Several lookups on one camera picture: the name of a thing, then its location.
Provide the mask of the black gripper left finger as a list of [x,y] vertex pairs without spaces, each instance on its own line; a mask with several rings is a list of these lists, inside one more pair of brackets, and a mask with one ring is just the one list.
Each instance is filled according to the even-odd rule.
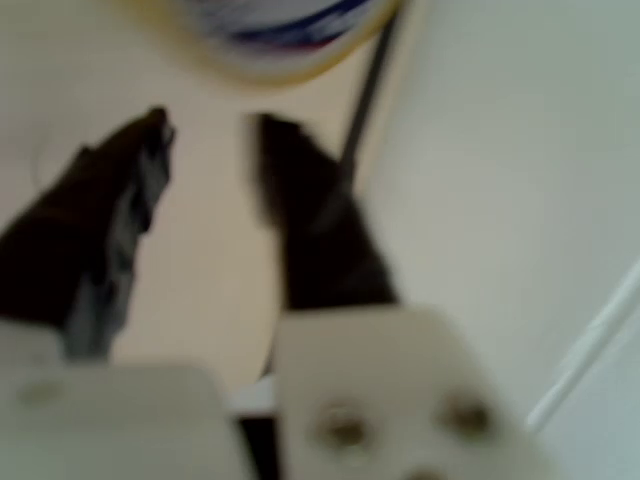
[[141,238],[171,180],[163,107],[81,147],[1,232],[1,356],[106,359],[125,327]]

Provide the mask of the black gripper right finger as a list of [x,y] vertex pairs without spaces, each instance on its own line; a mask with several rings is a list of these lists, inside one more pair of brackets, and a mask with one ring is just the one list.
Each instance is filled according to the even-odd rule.
[[282,316],[266,370],[282,479],[554,479],[469,337],[396,289],[341,163],[297,122],[250,120]]

